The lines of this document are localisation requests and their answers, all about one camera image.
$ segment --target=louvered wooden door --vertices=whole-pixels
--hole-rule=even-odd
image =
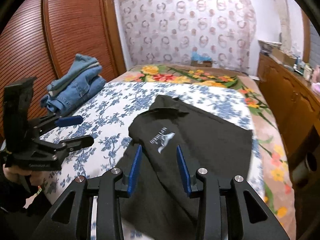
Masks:
[[[48,0],[49,25],[54,56],[66,74],[76,53],[96,57],[101,76],[110,81],[118,76],[106,37],[102,0]]]
[[[37,76],[29,118],[46,114],[40,98],[46,86],[56,79],[45,44],[41,0],[25,0],[0,35],[0,133],[3,135],[4,87],[23,77]]]

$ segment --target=denim jacket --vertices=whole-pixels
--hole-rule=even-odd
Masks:
[[[76,54],[76,58],[72,63],[68,73],[58,80],[54,80],[47,86],[48,91],[59,89],[64,84],[70,83],[81,72],[85,71],[90,65],[97,63],[98,60],[95,57]]]
[[[98,74],[102,66],[87,69],[78,75],[56,97],[45,95],[40,100],[40,106],[62,116],[70,114],[84,102],[94,97],[104,87],[106,81]]]

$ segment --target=wooden dresser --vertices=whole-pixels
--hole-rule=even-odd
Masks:
[[[303,77],[260,54],[259,88],[273,112],[290,162],[301,161],[301,146],[319,123],[320,97]]]

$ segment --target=cardboard box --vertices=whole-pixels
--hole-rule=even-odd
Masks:
[[[212,67],[212,61],[191,61],[191,66],[193,67]]]
[[[282,50],[279,50],[278,48],[272,49],[272,55],[276,57],[280,62],[282,62],[285,65],[293,67],[293,65],[296,63],[296,58],[291,57],[287,55]]]

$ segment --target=white graphic print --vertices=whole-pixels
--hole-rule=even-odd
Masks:
[[[158,148],[158,153],[161,153],[161,151],[168,145],[169,141],[175,135],[175,133],[173,132],[164,134],[166,130],[167,130],[166,127],[162,128],[160,132],[150,140],[150,143],[152,144],[158,144],[158,145],[161,144],[161,146]]]

